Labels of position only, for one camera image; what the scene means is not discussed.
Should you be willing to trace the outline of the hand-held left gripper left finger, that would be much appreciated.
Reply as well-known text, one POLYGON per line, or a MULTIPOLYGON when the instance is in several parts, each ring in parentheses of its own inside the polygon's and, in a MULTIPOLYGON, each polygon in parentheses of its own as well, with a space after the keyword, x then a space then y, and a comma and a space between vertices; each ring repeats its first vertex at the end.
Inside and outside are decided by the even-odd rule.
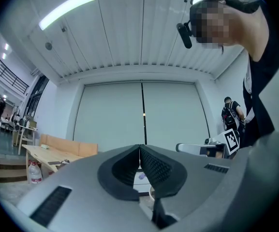
POLYGON ((78 159, 18 203, 29 232, 158 232, 133 188, 139 145, 78 159))

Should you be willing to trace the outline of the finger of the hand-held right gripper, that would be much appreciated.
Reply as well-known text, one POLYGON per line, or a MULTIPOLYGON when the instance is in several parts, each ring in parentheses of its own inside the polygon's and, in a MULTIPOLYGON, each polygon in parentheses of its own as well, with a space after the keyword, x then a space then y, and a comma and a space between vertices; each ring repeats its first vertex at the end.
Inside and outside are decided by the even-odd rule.
POLYGON ((200 151, 201 151, 201 146, 200 145, 193 145, 193 144, 179 143, 179 144, 176 145, 176 151, 199 156, 200 151))

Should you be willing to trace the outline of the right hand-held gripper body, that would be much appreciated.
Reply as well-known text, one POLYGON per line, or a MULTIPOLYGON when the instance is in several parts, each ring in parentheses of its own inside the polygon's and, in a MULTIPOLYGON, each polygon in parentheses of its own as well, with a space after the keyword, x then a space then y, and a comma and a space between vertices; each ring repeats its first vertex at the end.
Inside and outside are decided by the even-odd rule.
POLYGON ((219 159, 232 159, 238 149, 239 138, 233 129, 230 129, 213 138, 206 139, 205 144, 200 147, 200 154, 219 159))

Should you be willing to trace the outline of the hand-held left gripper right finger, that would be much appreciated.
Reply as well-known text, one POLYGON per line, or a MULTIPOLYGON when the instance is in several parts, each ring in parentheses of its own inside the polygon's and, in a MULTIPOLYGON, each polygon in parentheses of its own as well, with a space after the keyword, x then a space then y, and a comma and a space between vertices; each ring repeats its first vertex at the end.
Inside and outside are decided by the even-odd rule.
POLYGON ((242 232, 247 227, 242 184, 249 151, 234 159, 139 148, 140 163, 155 190, 151 219, 140 232, 242 232))

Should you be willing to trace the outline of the light wooden table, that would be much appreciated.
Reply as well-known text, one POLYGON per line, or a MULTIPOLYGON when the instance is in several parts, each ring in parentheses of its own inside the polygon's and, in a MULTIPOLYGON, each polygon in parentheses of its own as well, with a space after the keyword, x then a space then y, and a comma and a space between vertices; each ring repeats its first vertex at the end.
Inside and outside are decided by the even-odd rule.
POLYGON ((48 162, 69 160, 70 162, 81 159, 82 157, 73 155, 68 152, 62 152, 55 148, 44 149, 41 146, 22 145, 26 149, 26 172, 28 176, 29 155, 31 155, 37 162, 43 164, 51 172, 57 172, 56 165, 50 165, 48 162))

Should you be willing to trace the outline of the light wooden cabinet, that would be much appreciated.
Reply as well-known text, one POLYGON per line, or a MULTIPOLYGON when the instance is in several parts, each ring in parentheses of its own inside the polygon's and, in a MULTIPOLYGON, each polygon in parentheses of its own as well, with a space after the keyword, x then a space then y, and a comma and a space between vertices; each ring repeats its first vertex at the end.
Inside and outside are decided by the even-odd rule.
POLYGON ((41 134, 39 145, 47 145, 61 152, 67 152, 79 157, 90 157, 98 154, 98 144, 82 143, 41 134))

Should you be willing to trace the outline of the light wooden chair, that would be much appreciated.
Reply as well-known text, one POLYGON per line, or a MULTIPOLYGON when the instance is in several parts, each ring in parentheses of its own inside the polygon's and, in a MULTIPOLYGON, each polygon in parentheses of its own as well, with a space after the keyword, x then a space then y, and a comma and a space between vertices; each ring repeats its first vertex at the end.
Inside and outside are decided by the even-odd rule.
POLYGON ((18 155, 21 154, 21 146, 23 141, 35 144, 35 133, 38 131, 35 127, 18 125, 17 137, 15 145, 18 146, 18 155))

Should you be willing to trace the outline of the person's black shirt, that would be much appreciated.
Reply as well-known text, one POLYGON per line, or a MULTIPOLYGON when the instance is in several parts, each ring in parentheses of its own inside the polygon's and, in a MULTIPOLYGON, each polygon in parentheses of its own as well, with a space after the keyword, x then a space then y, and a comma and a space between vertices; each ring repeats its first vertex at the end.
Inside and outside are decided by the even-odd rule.
POLYGON ((269 13, 267 5, 263 1, 251 2, 246 6, 248 12, 255 12, 261 8, 266 18, 269 37, 264 53, 258 62, 249 58, 249 69, 247 73, 251 77, 251 93, 246 85, 243 85, 243 97, 247 112, 254 111, 254 118, 246 124, 241 147, 252 146, 260 137, 274 131, 273 123, 259 98, 259 94, 273 78, 279 69, 279 23, 269 13))

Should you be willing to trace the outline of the wooden platform steps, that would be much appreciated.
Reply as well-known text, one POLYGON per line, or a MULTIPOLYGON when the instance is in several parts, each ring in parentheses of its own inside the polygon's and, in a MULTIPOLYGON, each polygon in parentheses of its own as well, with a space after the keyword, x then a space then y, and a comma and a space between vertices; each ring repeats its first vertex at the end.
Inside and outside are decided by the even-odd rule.
POLYGON ((26 180, 26 157, 0 155, 0 183, 12 183, 26 180))

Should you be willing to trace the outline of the black balcony railing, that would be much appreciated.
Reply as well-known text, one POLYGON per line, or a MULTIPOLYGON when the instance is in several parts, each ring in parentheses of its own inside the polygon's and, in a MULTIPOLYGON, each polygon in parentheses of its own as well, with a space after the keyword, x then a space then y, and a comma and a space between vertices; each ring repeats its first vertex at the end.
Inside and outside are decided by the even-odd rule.
POLYGON ((25 94, 29 88, 23 80, 15 75, 0 59, 0 77, 6 81, 7 84, 14 87, 19 93, 25 94))

